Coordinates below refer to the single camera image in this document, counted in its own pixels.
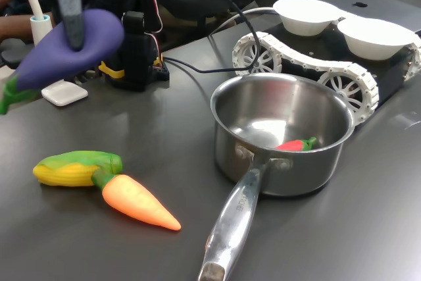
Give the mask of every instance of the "black cable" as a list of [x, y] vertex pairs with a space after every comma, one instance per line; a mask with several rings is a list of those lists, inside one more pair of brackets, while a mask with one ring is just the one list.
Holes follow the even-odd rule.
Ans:
[[247, 67], [241, 67], [241, 68], [219, 68], [219, 69], [212, 69], [212, 70], [200, 70], [200, 69], [198, 69], [198, 68], [196, 68], [196, 67], [194, 67], [194, 66], [192, 66], [192, 65], [190, 65], [190, 64], [188, 64], [186, 62], [179, 61], [178, 59], [172, 59], [170, 57], [164, 57], [164, 60], [172, 61], [172, 62], [175, 62], [175, 63], [180, 63], [180, 64], [182, 64], [184, 66], [187, 66], [187, 67], [193, 69], [195, 72], [199, 72], [201, 74], [210, 74], [210, 73], [213, 73], [213, 72], [234, 72], [236, 70], [240, 70], [241, 71], [241, 70], [250, 70], [250, 69], [252, 69], [254, 67], [254, 65], [257, 63], [257, 61], [259, 59], [259, 56], [260, 56], [260, 43], [259, 43], [259, 38], [257, 37], [257, 34], [256, 34], [255, 29], [251, 25], [250, 21], [243, 14], [243, 12], [241, 11], [241, 9], [232, 0], [227, 0], [227, 2], [229, 2], [229, 4], [234, 7], [235, 11], [238, 12], [238, 15], [244, 20], [244, 23], [250, 29], [250, 32], [252, 33], [252, 35], [253, 35], [253, 37], [255, 39], [255, 42], [256, 42], [256, 56], [253, 59], [253, 62], [249, 66], [247, 66]]
[[236, 70], [239, 70], [239, 69], [244, 70], [243, 68], [221, 68], [221, 69], [200, 70], [200, 69], [194, 67], [193, 65], [190, 65], [189, 63], [183, 62], [179, 59], [173, 59], [171, 57], [164, 57], [164, 60], [168, 61], [168, 62], [182, 64], [184, 66], [187, 66], [187, 67], [193, 69], [195, 72], [199, 72], [201, 74], [211, 74], [213, 72], [233, 72], [233, 71], [236, 71]]

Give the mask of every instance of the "toy pepper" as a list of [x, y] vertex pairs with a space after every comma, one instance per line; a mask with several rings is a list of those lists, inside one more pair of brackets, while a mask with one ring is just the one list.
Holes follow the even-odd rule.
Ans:
[[287, 143], [275, 147], [275, 149], [279, 151], [310, 151], [316, 142], [317, 139], [315, 137], [312, 137], [309, 140], [289, 141]]

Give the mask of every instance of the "toy carrot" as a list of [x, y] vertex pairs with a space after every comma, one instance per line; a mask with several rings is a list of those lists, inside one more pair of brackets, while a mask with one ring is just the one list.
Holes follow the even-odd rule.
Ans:
[[317, 139], [315, 137], [310, 138], [309, 140], [289, 141], [275, 147], [275, 149], [279, 151], [310, 151], [316, 142]]
[[95, 171], [92, 182], [103, 192], [105, 202], [116, 210], [152, 225], [180, 230], [180, 223], [145, 187], [125, 174]]

